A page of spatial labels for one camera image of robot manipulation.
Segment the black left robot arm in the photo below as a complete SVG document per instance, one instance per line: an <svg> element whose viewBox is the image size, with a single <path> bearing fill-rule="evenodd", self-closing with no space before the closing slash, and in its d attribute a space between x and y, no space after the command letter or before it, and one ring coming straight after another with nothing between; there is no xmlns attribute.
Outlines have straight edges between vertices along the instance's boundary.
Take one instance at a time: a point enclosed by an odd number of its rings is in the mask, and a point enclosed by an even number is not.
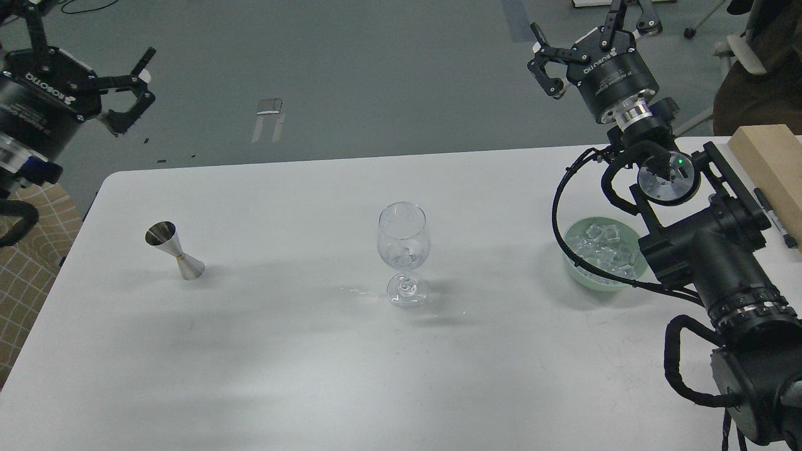
<svg viewBox="0 0 802 451"><path fill-rule="evenodd" d="M37 208L12 195L32 185L55 184L63 173L56 159L78 129L97 119L118 136L155 102L144 74L155 55L149 48L127 75L100 76L68 52L51 46L43 18L55 1L3 1L2 20L26 23L31 46L2 51L2 217L12 223L2 246L16 245L34 228Z"/></svg>

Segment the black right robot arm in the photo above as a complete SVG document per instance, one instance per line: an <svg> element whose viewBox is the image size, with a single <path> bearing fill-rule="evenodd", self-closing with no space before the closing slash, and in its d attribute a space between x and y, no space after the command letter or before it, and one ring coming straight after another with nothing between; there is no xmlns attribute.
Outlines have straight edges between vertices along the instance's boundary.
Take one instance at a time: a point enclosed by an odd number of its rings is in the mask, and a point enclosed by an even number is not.
<svg viewBox="0 0 802 451"><path fill-rule="evenodd" d="M771 226L762 205L707 142L676 145L679 106L657 100L659 84L637 41L659 34L650 1L613 1L604 23L569 48L549 44L538 23L528 68L545 94L576 86L593 119L611 125L609 145L588 148L566 170L551 207L553 234L574 266L634 288L702 306L710 326L688 315L665 328L664 375L680 397L723 408L722 449L731 425L738 445L784 442L800 449L800 318L754 257ZM569 248L559 228L563 191L589 162L603 162L601 190L612 206L642 218L638 248L656 283L599 269Z"/></svg>

